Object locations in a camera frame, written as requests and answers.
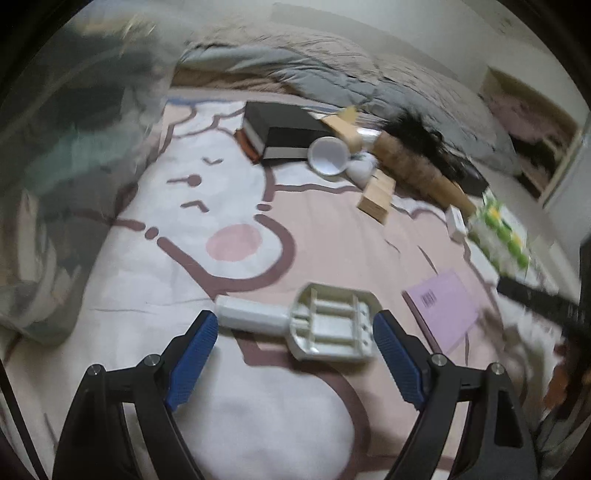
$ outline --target wall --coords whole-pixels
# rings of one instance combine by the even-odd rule
[[[460,0],[290,0],[285,3],[341,15],[390,33],[445,65],[474,91],[478,91],[484,78],[487,52],[496,40],[493,28]],[[217,15],[227,12],[269,20],[274,2],[217,0],[211,9]]]
[[[545,210],[556,227],[558,240],[575,270],[579,270],[580,244],[591,233],[591,133]]]
[[[492,24],[504,9],[479,9],[462,0],[217,0],[203,18],[235,14],[250,20],[271,20],[331,31],[359,43],[370,53],[396,49],[478,92],[487,65],[528,83],[555,101],[581,125],[587,106],[560,63],[533,46],[522,31],[522,41],[501,35]],[[475,3],[482,6],[482,1]],[[514,16],[506,11],[507,16]]]

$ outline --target white plastic tool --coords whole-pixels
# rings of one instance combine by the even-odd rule
[[[298,360],[360,362],[374,354],[372,321],[381,309],[368,291],[310,283],[291,307],[220,295],[215,313],[224,327],[285,337]]]

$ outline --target book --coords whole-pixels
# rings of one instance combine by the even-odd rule
[[[453,271],[402,292],[434,353],[450,353],[478,320],[479,309]]]
[[[262,160],[307,159],[308,147],[332,130],[297,105],[247,102],[242,130]]]

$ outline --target cartoon print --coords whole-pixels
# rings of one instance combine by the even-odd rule
[[[113,229],[105,242],[79,326],[59,355],[76,356],[83,366],[100,361],[115,368],[136,362],[139,352],[158,351],[160,344],[164,347],[184,331],[196,312],[211,309],[218,294],[289,304],[309,281],[373,291],[408,333],[422,338],[400,291],[448,265],[459,268],[481,305],[494,310],[479,286],[481,279],[466,265],[465,246],[451,244],[439,220],[393,211],[384,229],[357,210],[358,190],[347,181],[321,179],[305,163],[253,166],[233,139],[242,107],[239,102],[167,107],[170,124],[160,157],[140,179],[131,204],[110,220],[123,228]],[[81,213],[105,221],[92,212]],[[116,275],[114,261],[121,272]],[[145,281],[160,277],[152,287]],[[126,295],[121,294],[124,288]],[[108,312],[117,312],[119,319],[109,328],[127,332],[141,322],[142,329],[161,332],[158,342],[152,342],[150,351],[140,348],[141,343],[123,350],[120,346],[115,350],[122,355],[119,359],[106,354],[111,345],[81,342],[92,329],[103,328],[98,322]],[[233,337],[222,331],[205,378],[177,416],[189,448],[209,476],[244,480],[250,478],[245,472],[252,471],[252,478],[283,478],[293,462],[294,478],[352,480],[393,465],[416,412],[402,402],[381,357],[361,367],[298,363],[281,342],[239,332]],[[470,341],[479,345],[477,351],[466,342],[452,360],[482,367],[496,359],[483,337],[474,328]],[[128,334],[122,338],[129,343]],[[223,349],[223,355],[216,349]],[[22,350],[20,357],[26,356]],[[65,381],[66,391],[73,393],[76,381],[79,377]],[[231,388],[237,381],[242,390]],[[243,397],[236,396],[240,391]],[[46,395],[61,398],[63,391]],[[281,410],[275,411],[278,398]],[[48,412],[54,429],[66,411],[67,406],[59,406]],[[274,411],[272,423],[267,415]],[[456,440],[462,420],[450,434]],[[252,424],[233,426],[243,421]],[[274,429],[282,432],[276,438]],[[299,453],[292,456],[282,449],[269,458],[269,446],[290,433]],[[208,435],[215,438],[210,441]],[[232,462],[222,461],[228,455],[224,441],[233,442]],[[446,447],[441,468],[449,470],[455,448],[457,441]]]

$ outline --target black hair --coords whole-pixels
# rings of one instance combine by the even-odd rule
[[[443,136],[436,130],[427,130],[419,113],[404,109],[398,118],[386,124],[384,131],[398,138],[413,153],[427,157],[448,179],[453,181],[458,177],[441,151]]]

